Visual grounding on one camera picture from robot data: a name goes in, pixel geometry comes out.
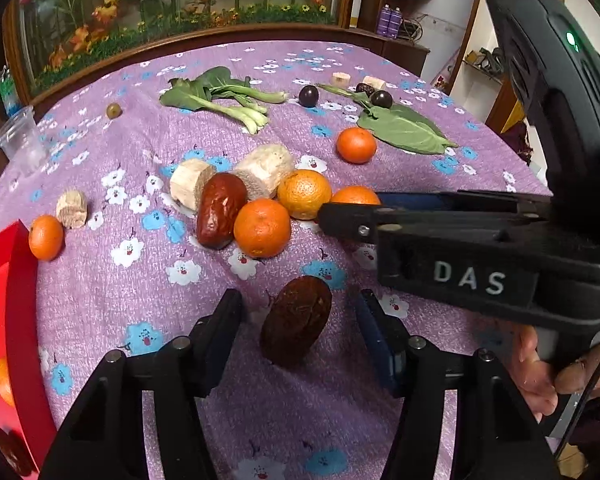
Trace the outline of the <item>person right hand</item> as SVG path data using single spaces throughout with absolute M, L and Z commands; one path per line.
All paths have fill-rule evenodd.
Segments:
M 553 372 L 536 351 L 538 333 L 530 325 L 513 325 L 509 375 L 526 400 L 537 422 L 557 408 L 560 394 L 582 392 L 600 364 L 600 344 L 560 372 Z

